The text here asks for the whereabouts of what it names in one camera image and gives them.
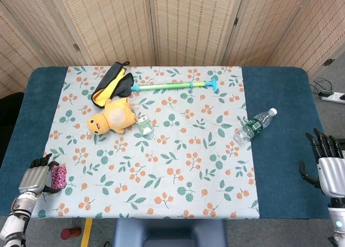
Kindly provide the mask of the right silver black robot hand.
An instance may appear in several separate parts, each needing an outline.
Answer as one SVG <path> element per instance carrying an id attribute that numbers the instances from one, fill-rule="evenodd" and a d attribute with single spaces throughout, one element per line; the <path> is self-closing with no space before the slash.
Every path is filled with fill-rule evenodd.
<path id="1" fill-rule="evenodd" d="M 319 188 L 330 198 L 344 198 L 344 153 L 340 140 L 313 129 L 314 134 L 306 133 L 312 147 L 318 170 L 318 178 L 309 175 L 303 161 L 299 162 L 299 173 L 303 180 Z"/>

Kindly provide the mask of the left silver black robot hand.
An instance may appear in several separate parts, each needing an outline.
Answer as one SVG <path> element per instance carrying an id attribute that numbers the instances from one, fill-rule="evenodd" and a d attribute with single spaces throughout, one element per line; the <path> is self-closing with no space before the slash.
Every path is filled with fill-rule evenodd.
<path id="1" fill-rule="evenodd" d="M 59 166 L 56 161 L 50 162 L 52 153 L 47 154 L 45 157 L 34 159 L 29 169 L 26 170 L 19 185 L 19 193 L 31 192 L 38 195 L 42 192 L 56 194 L 60 189 L 53 189 L 46 185 L 49 172 L 54 166 Z"/>

